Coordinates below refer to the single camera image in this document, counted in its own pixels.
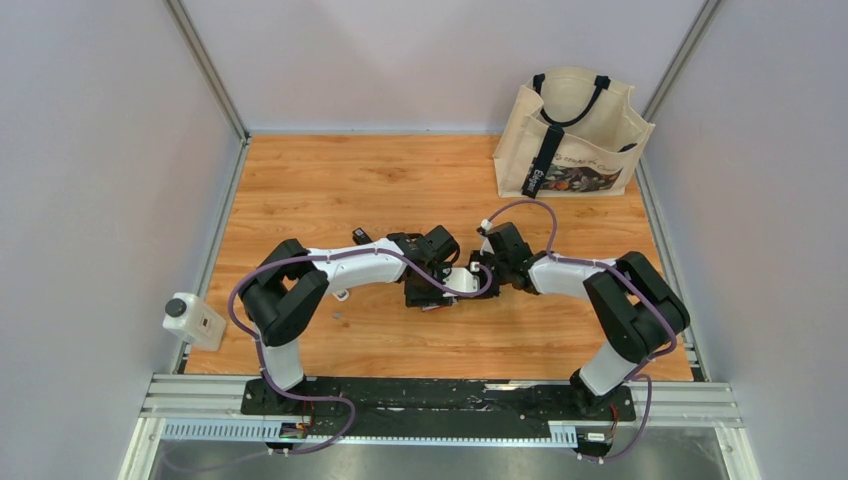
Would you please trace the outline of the white stapler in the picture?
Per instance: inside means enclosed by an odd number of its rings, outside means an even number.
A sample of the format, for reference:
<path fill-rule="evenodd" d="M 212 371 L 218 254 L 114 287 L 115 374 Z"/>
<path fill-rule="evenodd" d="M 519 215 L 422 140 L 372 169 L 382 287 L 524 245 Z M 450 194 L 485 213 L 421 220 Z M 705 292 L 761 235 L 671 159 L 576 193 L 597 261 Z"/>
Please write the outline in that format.
<path fill-rule="evenodd" d="M 343 289 L 343 290 L 339 290 L 339 291 L 333 292 L 333 293 L 332 293 L 332 296 L 333 296 L 336 300 L 338 300 L 338 301 L 340 301 L 340 302 L 344 302 L 344 301 L 346 301 L 346 300 L 350 297 L 350 292 L 349 292 L 347 289 Z"/>

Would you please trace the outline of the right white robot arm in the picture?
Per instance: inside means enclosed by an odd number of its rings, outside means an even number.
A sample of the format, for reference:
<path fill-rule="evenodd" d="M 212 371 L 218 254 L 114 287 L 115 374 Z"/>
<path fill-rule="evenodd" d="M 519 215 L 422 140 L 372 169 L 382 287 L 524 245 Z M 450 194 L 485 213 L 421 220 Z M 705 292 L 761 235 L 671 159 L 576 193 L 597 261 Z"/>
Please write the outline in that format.
<path fill-rule="evenodd" d="M 672 350 L 677 336 L 691 324 L 682 300 L 640 252 L 608 260 L 534 253 L 511 222 L 494 226 L 484 220 L 478 233 L 483 244 L 475 260 L 492 269 L 494 283 L 592 305 L 606 341 L 570 378 L 570 403 L 583 418 L 605 411 L 610 392 L 651 358 Z"/>

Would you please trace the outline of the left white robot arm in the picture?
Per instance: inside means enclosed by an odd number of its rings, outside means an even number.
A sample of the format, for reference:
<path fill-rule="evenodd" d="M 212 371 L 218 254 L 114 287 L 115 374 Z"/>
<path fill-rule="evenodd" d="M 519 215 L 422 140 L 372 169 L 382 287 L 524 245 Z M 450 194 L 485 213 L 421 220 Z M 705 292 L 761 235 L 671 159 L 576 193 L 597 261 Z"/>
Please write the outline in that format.
<path fill-rule="evenodd" d="M 303 402 L 334 399 L 329 394 L 305 394 L 299 347 L 326 297 L 367 285 L 401 283 L 407 306 L 428 309 L 450 305 L 477 289 L 451 285 L 461 248 L 443 226 L 378 239 L 357 229 L 352 240 L 351 246 L 335 249 L 284 240 L 229 295 L 227 313 L 252 338 L 260 375 L 268 386 L 267 401 L 281 414 L 296 413 Z"/>

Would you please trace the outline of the black stapler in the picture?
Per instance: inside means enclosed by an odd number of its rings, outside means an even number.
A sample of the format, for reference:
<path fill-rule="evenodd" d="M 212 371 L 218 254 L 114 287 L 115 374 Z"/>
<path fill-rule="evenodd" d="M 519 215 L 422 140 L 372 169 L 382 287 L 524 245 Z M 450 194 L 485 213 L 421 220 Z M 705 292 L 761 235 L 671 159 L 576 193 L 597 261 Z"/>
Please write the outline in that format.
<path fill-rule="evenodd" d="M 362 228 L 356 228 L 352 231 L 352 241 L 355 245 L 366 245 L 373 242 L 372 238 Z"/>

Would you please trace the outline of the red white staple box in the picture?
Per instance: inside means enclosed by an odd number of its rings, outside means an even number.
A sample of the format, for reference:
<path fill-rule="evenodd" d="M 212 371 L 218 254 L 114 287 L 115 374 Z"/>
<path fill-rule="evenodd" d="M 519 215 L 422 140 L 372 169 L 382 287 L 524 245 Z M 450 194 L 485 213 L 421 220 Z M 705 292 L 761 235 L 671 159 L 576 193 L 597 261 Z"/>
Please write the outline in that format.
<path fill-rule="evenodd" d="M 429 306 L 426 306 L 426 307 L 422 307 L 421 310 L 422 310 L 422 312 L 431 312 L 431 311 L 436 311 L 436 310 L 440 310 L 440 309 L 443 309 L 443 308 L 449 308 L 451 306 L 453 306 L 453 304 L 429 305 Z"/>

